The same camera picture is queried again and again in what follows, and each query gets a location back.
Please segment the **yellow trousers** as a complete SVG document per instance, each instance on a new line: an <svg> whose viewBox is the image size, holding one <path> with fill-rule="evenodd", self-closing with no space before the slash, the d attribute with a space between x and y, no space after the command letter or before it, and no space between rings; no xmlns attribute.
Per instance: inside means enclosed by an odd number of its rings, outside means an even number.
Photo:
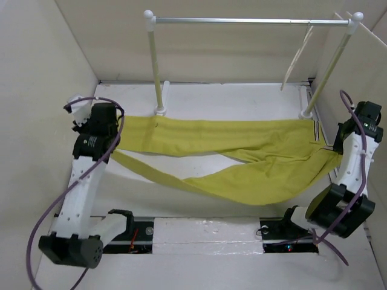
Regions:
<svg viewBox="0 0 387 290"><path fill-rule="evenodd" d="M239 161L219 172L180 179L129 156L218 153ZM113 160L158 184L247 205L293 199L340 165L314 120L210 121L125 117Z"/></svg>

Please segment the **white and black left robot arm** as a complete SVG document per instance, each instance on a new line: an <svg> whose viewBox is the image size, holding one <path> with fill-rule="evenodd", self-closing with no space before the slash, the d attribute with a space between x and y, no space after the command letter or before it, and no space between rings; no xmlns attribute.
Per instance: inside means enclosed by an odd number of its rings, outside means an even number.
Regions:
<svg viewBox="0 0 387 290"><path fill-rule="evenodd" d="M91 225L94 198L109 157L119 137L118 106L83 101L71 105L74 131L79 136L73 148L69 192L51 233L41 236L39 249L55 264L95 268L103 249L117 236L129 239L135 231L134 217L129 210L113 209L100 222Z"/></svg>

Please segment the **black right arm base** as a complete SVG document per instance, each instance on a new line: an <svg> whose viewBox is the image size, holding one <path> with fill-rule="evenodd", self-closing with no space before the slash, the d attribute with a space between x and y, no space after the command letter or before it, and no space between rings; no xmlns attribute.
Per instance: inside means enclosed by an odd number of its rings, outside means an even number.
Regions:
<svg viewBox="0 0 387 290"><path fill-rule="evenodd" d="M319 253L312 235L285 219L260 219L256 235L262 240L264 254Z"/></svg>

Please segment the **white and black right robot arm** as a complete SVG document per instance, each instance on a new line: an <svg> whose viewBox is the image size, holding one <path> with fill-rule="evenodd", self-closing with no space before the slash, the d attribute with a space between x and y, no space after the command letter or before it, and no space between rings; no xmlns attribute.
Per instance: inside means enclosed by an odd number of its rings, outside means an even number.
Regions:
<svg viewBox="0 0 387 290"><path fill-rule="evenodd" d="M383 138L380 105L361 101L354 115L339 124L333 150L342 156L336 180L319 193L308 207L287 209L279 223L281 234L295 237L302 230L323 228L347 238L373 213L366 181L372 156Z"/></svg>

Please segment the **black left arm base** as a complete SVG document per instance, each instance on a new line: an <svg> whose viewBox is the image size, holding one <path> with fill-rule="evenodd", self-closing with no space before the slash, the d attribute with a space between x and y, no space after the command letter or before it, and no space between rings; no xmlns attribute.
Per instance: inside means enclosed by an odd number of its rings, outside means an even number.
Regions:
<svg viewBox="0 0 387 290"><path fill-rule="evenodd" d="M117 236L103 249L104 254L152 254L154 220L134 221L132 235L123 233Z"/></svg>

